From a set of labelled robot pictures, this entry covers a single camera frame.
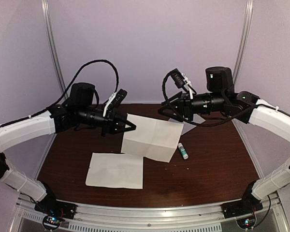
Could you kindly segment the grey envelope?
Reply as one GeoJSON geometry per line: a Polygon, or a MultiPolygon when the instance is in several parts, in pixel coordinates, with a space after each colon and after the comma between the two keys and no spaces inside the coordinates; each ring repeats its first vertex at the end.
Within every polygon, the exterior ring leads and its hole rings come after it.
{"type": "MultiPolygon", "coordinates": [[[[199,116],[198,114],[194,114],[192,122],[202,124],[205,122],[205,119],[199,116]]],[[[181,135],[186,134],[187,132],[194,129],[195,127],[196,127],[195,125],[191,125],[187,122],[183,122],[183,129],[182,129],[181,135]]]]}

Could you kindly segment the white letter sheet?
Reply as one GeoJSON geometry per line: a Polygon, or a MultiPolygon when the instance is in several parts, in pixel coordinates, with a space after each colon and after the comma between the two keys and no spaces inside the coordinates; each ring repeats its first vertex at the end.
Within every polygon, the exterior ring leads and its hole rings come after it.
{"type": "Polygon", "coordinates": [[[151,160],[170,162],[177,148],[183,124],[128,114],[136,129],[124,133],[121,152],[151,160]]]}

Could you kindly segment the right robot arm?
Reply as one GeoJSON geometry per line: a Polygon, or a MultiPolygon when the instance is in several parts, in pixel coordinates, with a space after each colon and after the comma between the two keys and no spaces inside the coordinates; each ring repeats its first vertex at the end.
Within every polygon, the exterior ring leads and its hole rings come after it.
{"type": "MultiPolygon", "coordinates": [[[[198,94],[178,69],[162,81],[162,102],[158,113],[199,127],[215,127],[233,119],[263,128],[290,142],[290,115],[247,91],[236,93],[229,67],[205,70],[208,92],[198,94]]],[[[238,203],[249,213],[258,202],[290,183],[290,158],[269,175],[252,182],[238,203]]]]}

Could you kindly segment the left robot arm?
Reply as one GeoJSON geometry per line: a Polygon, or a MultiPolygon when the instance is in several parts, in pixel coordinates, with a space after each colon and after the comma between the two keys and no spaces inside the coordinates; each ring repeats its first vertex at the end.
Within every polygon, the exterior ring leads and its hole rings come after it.
{"type": "Polygon", "coordinates": [[[59,134],[71,128],[76,130],[80,125],[86,125],[88,129],[100,128],[102,136],[136,129],[135,124],[116,111],[127,91],[120,89],[114,92],[102,109],[92,106],[97,96],[94,85],[76,83],[63,103],[56,103],[23,119],[0,124],[0,182],[31,197],[48,214],[56,214],[60,205],[50,187],[16,169],[4,152],[39,137],[59,134]]]}

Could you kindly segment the white green glue stick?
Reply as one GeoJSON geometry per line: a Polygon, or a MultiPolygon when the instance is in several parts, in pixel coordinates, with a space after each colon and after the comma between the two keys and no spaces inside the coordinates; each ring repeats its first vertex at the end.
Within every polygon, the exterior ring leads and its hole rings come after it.
{"type": "Polygon", "coordinates": [[[188,156],[188,154],[187,154],[187,152],[186,152],[184,146],[182,145],[182,143],[178,143],[177,147],[178,147],[178,149],[179,149],[179,152],[180,152],[182,158],[183,158],[184,160],[187,160],[187,159],[189,158],[189,156],[188,156]]]}

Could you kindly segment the lower white paper sheet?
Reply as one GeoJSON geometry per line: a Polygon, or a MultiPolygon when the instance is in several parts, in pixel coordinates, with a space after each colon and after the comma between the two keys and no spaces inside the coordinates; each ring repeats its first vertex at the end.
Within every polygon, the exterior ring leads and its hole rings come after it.
{"type": "Polygon", "coordinates": [[[143,158],[129,154],[93,153],[85,184],[115,189],[143,188],[143,158]]]}

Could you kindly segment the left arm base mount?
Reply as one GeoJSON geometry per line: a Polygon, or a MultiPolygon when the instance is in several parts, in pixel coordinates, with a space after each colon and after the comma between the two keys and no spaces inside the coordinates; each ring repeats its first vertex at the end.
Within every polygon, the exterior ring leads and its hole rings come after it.
{"type": "Polygon", "coordinates": [[[48,209],[40,203],[35,203],[35,211],[44,214],[42,226],[47,231],[55,231],[61,228],[67,228],[68,220],[74,219],[76,213],[76,205],[62,201],[56,201],[56,206],[53,209],[48,209]]]}

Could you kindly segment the right aluminium frame post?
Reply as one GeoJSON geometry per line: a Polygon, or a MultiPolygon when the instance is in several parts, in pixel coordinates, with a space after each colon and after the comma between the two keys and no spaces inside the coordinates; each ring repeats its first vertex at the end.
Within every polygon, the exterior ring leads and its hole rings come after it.
{"type": "Polygon", "coordinates": [[[253,18],[253,5],[254,5],[253,0],[246,0],[241,38],[240,38],[240,42],[239,42],[239,47],[238,47],[238,52],[237,52],[237,56],[236,56],[236,60],[235,60],[234,69],[233,69],[233,84],[234,84],[234,86],[236,85],[236,83],[238,81],[241,66],[243,63],[244,55],[245,55],[245,49],[247,47],[247,42],[248,42],[252,18],[253,18]]]}

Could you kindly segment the aluminium frame post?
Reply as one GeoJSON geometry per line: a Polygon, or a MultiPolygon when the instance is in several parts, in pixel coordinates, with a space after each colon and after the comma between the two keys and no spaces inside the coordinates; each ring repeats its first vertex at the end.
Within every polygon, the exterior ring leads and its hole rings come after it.
{"type": "Polygon", "coordinates": [[[254,5],[253,0],[246,0],[241,38],[240,38],[240,42],[239,42],[239,47],[238,47],[238,52],[237,52],[237,56],[236,56],[236,60],[235,60],[234,69],[233,69],[233,84],[234,84],[234,86],[236,85],[236,83],[238,81],[241,66],[243,63],[244,55],[245,55],[245,49],[247,47],[247,42],[248,42],[252,18],[253,18],[253,5],[254,5]]]}
{"type": "Polygon", "coordinates": [[[52,20],[51,20],[51,14],[50,14],[50,7],[49,7],[49,1],[48,0],[41,0],[41,6],[42,6],[42,14],[45,24],[45,30],[46,30],[46,37],[49,45],[51,60],[53,63],[55,76],[58,81],[58,86],[61,92],[61,99],[60,103],[65,101],[68,97],[68,94],[66,92],[66,83],[63,78],[62,69],[59,62],[58,52],[56,48],[56,42],[52,27],[52,20]]]}

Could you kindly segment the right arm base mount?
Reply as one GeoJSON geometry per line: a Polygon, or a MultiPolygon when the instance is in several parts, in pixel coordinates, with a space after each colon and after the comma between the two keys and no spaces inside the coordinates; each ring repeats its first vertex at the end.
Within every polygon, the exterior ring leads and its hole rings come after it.
{"type": "Polygon", "coordinates": [[[253,229],[257,224],[256,212],[262,210],[263,205],[261,203],[252,205],[249,202],[238,200],[223,203],[221,209],[225,219],[234,217],[239,228],[247,231],[253,229]]]}

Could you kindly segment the front aluminium rail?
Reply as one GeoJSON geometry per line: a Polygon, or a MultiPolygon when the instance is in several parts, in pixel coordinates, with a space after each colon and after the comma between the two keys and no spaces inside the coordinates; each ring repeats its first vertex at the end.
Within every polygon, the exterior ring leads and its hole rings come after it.
{"type": "MultiPolygon", "coordinates": [[[[193,206],[160,208],[127,208],[76,204],[73,219],[65,219],[55,232],[290,232],[285,210],[277,193],[262,201],[263,209],[255,213],[257,224],[253,229],[242,229],[239,217],[225,218],[218,202],[193,206]]],[[[16,202],[8,232],[48,232],[43,225],[44,214],[34,210],[29,198],[21,194],[16,202]]]]}

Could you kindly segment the left aluminium frame post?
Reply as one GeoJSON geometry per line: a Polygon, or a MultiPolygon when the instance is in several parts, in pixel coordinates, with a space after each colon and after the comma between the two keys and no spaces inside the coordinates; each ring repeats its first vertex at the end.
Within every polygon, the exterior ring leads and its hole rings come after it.
{"type": "Polygon", "coordinates": [[[51,60],[53,63],[55,76],[58,81],[58,86],[61,92],[61,99],[60,103],[65,101],[68,97],[68,94],[66,92],[66,83],[63,78],[62,69],[59,62],[58,52],[56,48],[56,42],[52,27],[52,20],[51,20],[51,14],[50,14],[50,7],[49,7],[49,1],[48,0],[41,0],[41,6],[42,6],[42,14],[45,24],[45,30],[46,30],[46,37],[49,45],[51,60]]]}

